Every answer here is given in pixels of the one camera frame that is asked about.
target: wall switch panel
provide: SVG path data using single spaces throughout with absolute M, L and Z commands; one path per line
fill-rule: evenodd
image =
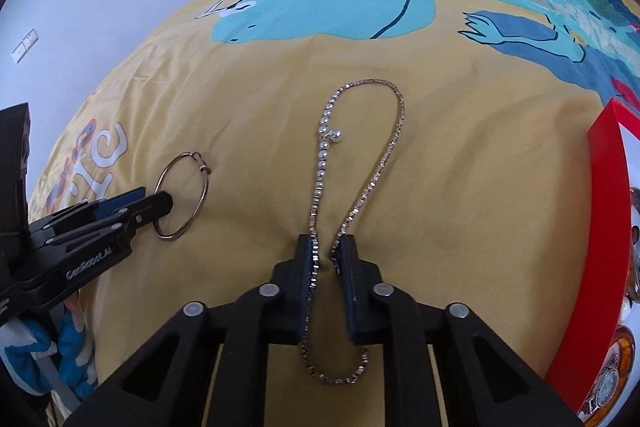
M 16 64 L 22 60 L 26 52 L 29 51 L 36 42 L 38 42 L 38 34 L 36 30 L 31 30 L 27 33 L 27 36 L 22 39 L 22 42 L 16 46 L 16 49 L 11 52 L 11 56 L 14 58 Z
M 14 58 L 16 64 L 22 60 L 26 52 L 27 46 L 25 46 L 22 42 L 18 44 L 18 47 L 12 51 L 11 56 Z
M 36 33 L 36 30 L 31 30 L 29 33 L 27 33 L 27 36 L 22 39 L 22 44 L 25 45 L 28 51 L 29 48 L 31 48 L 37 41 L 38 35 Z

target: metal ring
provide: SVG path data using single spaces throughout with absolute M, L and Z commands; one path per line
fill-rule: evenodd
M 207 198 L 207 192 L 209 192 L 209 176 L 211 174 L 211 169 L 209 168 L 207 163 L 202 159 L 202 156 L 200 155 L 199 152 L 190 151 L 190 152 L 183 152 L 181 154 L 178 154 L 173 160 L 171 160 L 169 165 L 167 165 L 164 168 L 164 171 L 162 171 L 162 174 L 160 174 L 160 178 L 158 179 L 158 184 L 156 185 L 154 194 L 158 193 L 158 191 L 162 187 L 162 182 L 164 181 L 165 176 L 172 169 L 172 167 L 175 164 L 177 164 L 182 158 L 187 158 L 187 157 L 193 158 L 193 160 L 197 162 L 198 168 L 200 169 L 200 172 L 202 174 L 202 192 L 200 194 L 200 201 L 198 201 L 196 209 L 193 211 L 193 214 L 191 214 L 191 217 L 189 217 L 189 219 L 187 219 L 184 222 L 184 224 L 174 233 L 165 234 L 160 229 L 160 223 L 158 222 L 158 220 L 156 219 L 153 222 L 154 229 L 156 229 L 156 233 L 158 234 L 158 237 L 163 241 L 174 241 L 175 239 L 178 239 L 182 234 L 184 234 L 187 230 L 189 230 L 191 223 L 193 223 L 193 220 L 196 218 L 196 216 L 198 215 L 198 212 L 202 208 L 202 204 L 204 203 L 204 200 Z

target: blue cartoon character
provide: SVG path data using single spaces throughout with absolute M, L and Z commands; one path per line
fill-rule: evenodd
M 392 38 L 428 26 L 433 0 L 222 0 L 213 40 L 248 42 L 327 34 L 347 39 Z
M 608 0 L 610 6 L 619 14 L 622 18 L 620 26 L 628 26 L 629 31 L 626 35 L 637 46 L 640 46 L 640 17 L 633 13 L 622 0 Z
M 465 16 L 469 30 L 459 31 L 461 35 L 500 53 L 540 64 L 560 80 L 594 90 L 603 104 L 617 97 L 640 113 L 636 95 L 640 78 L 619 58 L 577 42 L 564 25 L 549 27 L 525 17 L 488 11 Z

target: yellow bedsheet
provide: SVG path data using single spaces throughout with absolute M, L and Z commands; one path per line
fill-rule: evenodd
M 82 290 L 100 381 L 186 302 L 233 301 L 292 257 L 307 230 L 322 108 L 360 78 L 389 80 L 406 99 L 394 156 L 351 229 L 361 257 L 418 301 L 466 302 L 544 375 L 586 255 L 586 131 L 603 100 L 633 105 L 638 89 L 640 50 L 625 21 L 640 10 L 622 6 L 628 13 L 611 0 L 185 6 L 86 100 L 31 200 L 33 220 L 82 198 L 151 190 L 187 150 L 212 168 L 209 197 L 186 235 L 163 243 L 146 227 L 128 259 Z M 605 38 L 600 26 L 618 31 Z M 607 76 L 631 93 L 615 91 Z M 326 253 L 395 118 L 395 98 L 380 86 L 349 90 L 332 116 L 344 140 L 330 150 L 319 215 L 312 335 L 328 373 L 350 373 L 358 350 L 346 340 Z M 192 211 L 200 183 L 188 160 L 171 172 L 165 230 Z M 372 350 L 356 385 L 328 387 L 307 374 L 298 348 L 276 346 L 266 424 L 383 425 L 381 355 Z

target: necklace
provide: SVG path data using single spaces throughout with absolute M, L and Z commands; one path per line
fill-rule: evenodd
M 358 80 L 356 82 L 350 82 L 348 84 L 344 84 L 344 86 L 340 87 L 336 90 L 326 106 L 324 107 L 324 112 L 322 113 L 322 118 L 320 119 L 320 128 L 318 129 L 318 141 L 319 141 L 319 152 L 318 152 L 318 172 L 316 172 L 316 187 L 314 188 L 314 196 L 311 201 L 311 208 L 309 211 L 309 235 L 311 236 L 311 245 L 312 245 L 312 268 L 311 268 L 311 280 L 309 283 L 309 293 L 308 300 L 306 303 L 306 315 L 305 315 L 305 329 L 302 335 L 302 342 L 300 344 L 300 348 L 302 350 L 302 358 L 305 362 L 306 368 L 308 368 L 311 375 L 318 380 L 329 383 L 333 385 L 342 385 L 345 383 L 354 383 L 360 375 L 364 373 L 367 368 L 367 364 L 369 363 L 369 353 L 367 349 L 363 349 L 362 357 L 360 359 L 360 365 L 356 368 L 356 370 L 349 375 L 348 377 L 342 378 L 334 378 L 329 377 L 324 373 L 319 372 L 316 367 L 313 365 L 310 355 L 309 348 L 309 331 L 310 331 L 310 316 L 313 304 L 313 298 L 316 291 L 316 286 L 318 286 L 318 270 L 320 268 L 320 255 L 319 255 L 319 240 L 318 240 L 318 230 L 316 230 L 316 218 L 318 217 L 318 209 L 320 207 L 320 201 L 322 199 L 322 192 L 324 190 L 324 176 L 326 174 L 327 160 L 329 156 L 329 147 L 331 143 L 338 143 L 342 141 L 342 133 L 338 130 L 330 130 L 329 122 L 331 119 L 331 113 L 334 110 L 334 104 L 338 97 L 342 93 L 344 93 L 347 89 L 351 89 L 353 87 L 363 86 L 365 84 L 382 84 L 382 86 L 386 86 L 390 88 L 396 98 L 398 99 L 398 121 L 396 122 L 396 127 L 389 141 L 386 149 L 384 150 L 383 155 L 380 157 L 378 164 L 375 167 L 373 175 L 369 182 L 364 187 L 364 190 L 356 198 L 351 207 L 351 210 L 344 218 L 343 222 L 338 229 L 338 232 L 335 235 L 334 242 L 331 247 L 330 259 L 332 263 L 334 263 L 334 268 L 338 277 L 340 277 L 340 269 L 338 267 L 338 244 L 340 243 L 340 238 L 347 233 L 347 229 L 350 224 L 353 222 L 355 217 L 361 211 L 364 206 L 365 201 L 369 197 L 371 191 L 378 183 L 380 176 L 382 175 L 382 171 L 385 168 L 386 162 L 391 156 L 391 153 L 398 142 L 398 138 L 400 137 L 400 133 L 402 131 L 402 124 L 404 123 L 404 96 L 400 90 L 391 82 L 387 82 L 386 80 L 381 80 L 379 78 L 367 78 L 365 80 Z

